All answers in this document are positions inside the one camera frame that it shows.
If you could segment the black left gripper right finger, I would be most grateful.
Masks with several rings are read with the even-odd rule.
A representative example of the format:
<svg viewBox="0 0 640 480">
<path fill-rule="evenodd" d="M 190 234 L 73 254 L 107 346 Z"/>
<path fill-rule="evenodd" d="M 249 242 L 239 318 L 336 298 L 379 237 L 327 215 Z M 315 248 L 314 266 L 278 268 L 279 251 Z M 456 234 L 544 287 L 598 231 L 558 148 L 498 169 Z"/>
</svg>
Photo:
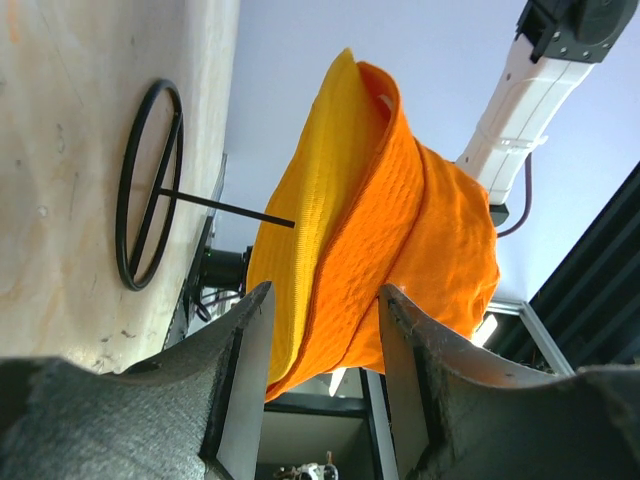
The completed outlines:
<svg viewBox="0 0 640 480">
<path fill-rule="evenodd" d="M 639 371 L 543 373 L 473 345 L 392 285 L 379 293 L 403 479 L 635 479 Z"/>
</svg>

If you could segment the orange bucket hat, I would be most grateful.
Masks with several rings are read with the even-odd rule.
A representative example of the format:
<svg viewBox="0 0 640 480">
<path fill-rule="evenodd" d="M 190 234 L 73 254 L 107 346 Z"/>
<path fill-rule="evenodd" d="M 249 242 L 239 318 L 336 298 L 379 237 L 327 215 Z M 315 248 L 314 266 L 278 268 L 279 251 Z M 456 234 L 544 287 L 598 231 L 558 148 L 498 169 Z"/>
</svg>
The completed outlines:
<svg viewBox="0 0 640 480">
<path fill-rule="evenodd" d="M 413 135 L 393 78 L 359 62 L 384 134 L 363 204 L 322 263 L 298 357 L 268 400 L 340 368 L 385 370 L 378 292 L 398 287 L 463 337 L 498 282 L 497 234 L 483 187 Z"/>
</svg>

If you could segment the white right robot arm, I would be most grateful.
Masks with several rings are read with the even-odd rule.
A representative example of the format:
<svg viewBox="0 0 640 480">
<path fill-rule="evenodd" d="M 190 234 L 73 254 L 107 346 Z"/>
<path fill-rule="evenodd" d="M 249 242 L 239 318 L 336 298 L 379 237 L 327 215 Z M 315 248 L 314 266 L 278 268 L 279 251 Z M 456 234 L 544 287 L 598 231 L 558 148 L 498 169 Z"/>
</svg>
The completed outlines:
<svg viewBox="0 0 640 480">
<path fill-rule="evenodd" d="M 603 62 L 638 9 L 637 0 L 529 1 L 497 86 L 456 164 L 489 196 L 495 226 L 516 176 L 570 94 Z"/>
</svg>

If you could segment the aluminium frame rail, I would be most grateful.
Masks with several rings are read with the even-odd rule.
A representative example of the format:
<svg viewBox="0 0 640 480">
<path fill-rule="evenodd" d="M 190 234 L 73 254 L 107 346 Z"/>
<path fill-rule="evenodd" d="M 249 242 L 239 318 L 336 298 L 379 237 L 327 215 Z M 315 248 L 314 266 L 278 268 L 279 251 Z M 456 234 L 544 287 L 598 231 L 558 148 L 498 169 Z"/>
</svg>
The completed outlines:
<svg viewBox="0 0 640 480">
<path fill-rule="evenodd" d="M 488 311 L 518 316 L 551 370 L 559 375 L 571 376 L 574 374 L 569 361 L 528 302 L 496 299 L 489 303 Z"/>
</svg>

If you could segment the yellow bucket hat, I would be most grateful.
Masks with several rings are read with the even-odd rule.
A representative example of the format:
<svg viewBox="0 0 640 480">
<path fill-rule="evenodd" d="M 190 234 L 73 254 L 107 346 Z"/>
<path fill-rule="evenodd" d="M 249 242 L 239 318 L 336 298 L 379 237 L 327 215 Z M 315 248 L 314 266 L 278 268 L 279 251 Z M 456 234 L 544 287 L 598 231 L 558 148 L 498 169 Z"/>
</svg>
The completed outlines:
<svg viewBox="0 0 640 480">
<path fill-rule="evenodd" d="M 368 101 L 353 53 L 345 49 L 326 72 L 267 204 L 268 214 L 294 223 L 291 228 L 262 223 L 248 268 L 248 288 L 269 281 L 275 289 L 268 384 L 281 381 L 298 357 L 317 264 L 359 188 L 368 140 L 355 125 L 367 115 Z"/>
</svg>

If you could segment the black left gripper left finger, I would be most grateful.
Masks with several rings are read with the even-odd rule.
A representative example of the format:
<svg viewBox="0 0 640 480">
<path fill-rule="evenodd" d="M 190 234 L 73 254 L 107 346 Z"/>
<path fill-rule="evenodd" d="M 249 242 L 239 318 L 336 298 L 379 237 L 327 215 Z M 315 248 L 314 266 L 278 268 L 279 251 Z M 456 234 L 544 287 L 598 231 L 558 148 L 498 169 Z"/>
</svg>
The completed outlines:
<svg viewBox="0 0 640 480">
<path fill-rule="evenodd" d="M 120 374 L 58 357 L 1 362 L 5 479 L 251 479 L 275 316 L 264 282 Z"/>
</svg>

